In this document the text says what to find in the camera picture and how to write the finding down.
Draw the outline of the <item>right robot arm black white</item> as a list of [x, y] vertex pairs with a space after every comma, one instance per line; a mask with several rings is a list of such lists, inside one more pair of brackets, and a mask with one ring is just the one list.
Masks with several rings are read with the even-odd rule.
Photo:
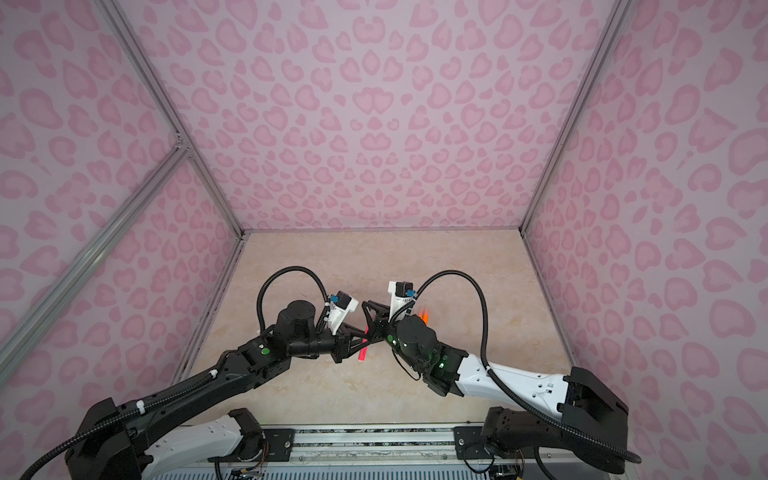
[[593, 372], [574, 367], [567, 374], [542, 374], [494, 364], [439, 341], [405, 308], [364, 302], [363, 309], [368, 340], [386, 343], [415, 380], [441, 397], [495, 401], [481, 433], [490, 454], [561, 449], [612, 474], [640, 463], [628, 447], [627, 404]]

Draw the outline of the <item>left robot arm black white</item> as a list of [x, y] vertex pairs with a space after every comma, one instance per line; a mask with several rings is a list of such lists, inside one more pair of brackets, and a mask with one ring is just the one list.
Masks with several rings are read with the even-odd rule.
[[157, 393], [117, 405], [110, 398], [93, 405], [74, 444], [64, 454], [73, 479], [139, 479], [150, 465], [156, 441], [193, 417], [286, 372], [293, 358], [329, 355], [339, 363], [355, 354], [365, 332], [342, 325], [318, 329], [309, 302], [291, 302], [277, 322], [217, 362]]

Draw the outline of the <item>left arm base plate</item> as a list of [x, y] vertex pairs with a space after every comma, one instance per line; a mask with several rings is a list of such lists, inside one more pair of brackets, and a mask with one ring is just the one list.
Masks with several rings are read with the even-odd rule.
[[268, 428], [260, 433], [247, 433], [234, 449], [223, 455], [209, 457], [209, 461], [220, 462], [260, 462], [262, 456], [268, 462], [288, 462], [293, 450], [296, 430], [289, 428]]

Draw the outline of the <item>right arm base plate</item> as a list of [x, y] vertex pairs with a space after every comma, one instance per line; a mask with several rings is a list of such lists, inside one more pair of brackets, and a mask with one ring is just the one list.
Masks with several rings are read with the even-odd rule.
[[533, 460], [531, 447], [518, 450], [507, 449], [500, 443], [483, 435], [480, 425], [464, 424], [452, 428], [454, 449], [459, 460]]

